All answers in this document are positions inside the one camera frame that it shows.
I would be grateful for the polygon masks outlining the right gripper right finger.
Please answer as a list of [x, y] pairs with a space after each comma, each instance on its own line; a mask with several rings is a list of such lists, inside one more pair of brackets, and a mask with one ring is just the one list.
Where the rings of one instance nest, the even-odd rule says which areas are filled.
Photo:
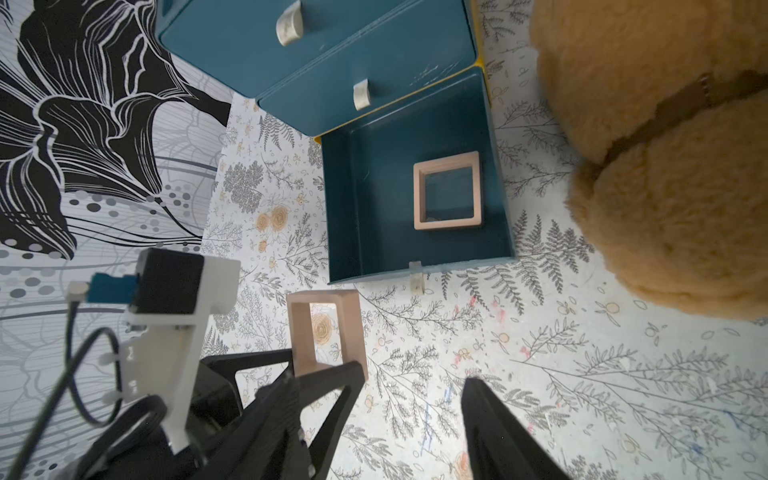
[[465, 380], [461, 408], [475, 479], [568, 480], [484, 381]]

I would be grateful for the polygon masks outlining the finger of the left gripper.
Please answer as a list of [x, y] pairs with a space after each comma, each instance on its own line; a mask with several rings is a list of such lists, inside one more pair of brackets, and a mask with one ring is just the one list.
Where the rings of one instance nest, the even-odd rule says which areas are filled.
[[299, 405], [305, 408], [331, 392], [338, 391], [333, 407], [309, 444], [310, 479], [326, 479], [340, 437], [366, 377], [362, 365], [351, 361], [297, 378]]

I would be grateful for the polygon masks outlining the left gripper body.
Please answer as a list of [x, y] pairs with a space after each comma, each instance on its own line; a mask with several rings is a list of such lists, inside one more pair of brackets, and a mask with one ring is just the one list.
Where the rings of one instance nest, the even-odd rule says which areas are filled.
[[309, 479], [293, 362], [250, 404], [236, 375], [273, 359], [203, 359], [181, 405], [149, 395], [131, 406], [71, 467], [74, 479]]

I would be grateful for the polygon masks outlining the pink brooch box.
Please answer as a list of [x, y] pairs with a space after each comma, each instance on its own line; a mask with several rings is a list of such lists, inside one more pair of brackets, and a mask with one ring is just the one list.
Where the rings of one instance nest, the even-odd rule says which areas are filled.
[[317, 361], [311, 304], [333, 304], [336, 307], [340, 336], [340, 352], [344, 364], [361, 365], [365, 380], [369, 379], [360, 296], [357, 290], [308, 290], [286, 297], [294, 375], [301, 377], [330, 368]]
[[[430, 220], [427, 215], [427, 177], [466, 168], [469, 168], [472, 174], [472, 215], [447, 220]], [[413, 166], [413, 175], [414, 228], [416, 230], [469, 228], [480, 226], [483, 223], [482, 182], [477, 151], [416, 163]]]

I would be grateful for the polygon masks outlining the teal drawer cabinet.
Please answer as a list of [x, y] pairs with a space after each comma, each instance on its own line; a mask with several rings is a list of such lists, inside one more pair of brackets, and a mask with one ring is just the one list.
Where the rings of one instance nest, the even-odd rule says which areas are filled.
[[[320, 143], [333, 284], [515, 258], [469, 1], [161, 1], [159, 43]], [[414, 228], [413, 166], [479, 153], [483, 223]], [[472, 215], [469, 168], [427, 215]]]

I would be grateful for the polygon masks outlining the brown teddy bear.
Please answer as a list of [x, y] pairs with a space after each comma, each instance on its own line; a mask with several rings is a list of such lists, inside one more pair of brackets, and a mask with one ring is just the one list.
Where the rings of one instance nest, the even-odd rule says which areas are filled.
[[766, 3], [538, 1], [530, 36], [606, 268], [660, 306], [764, 317]]

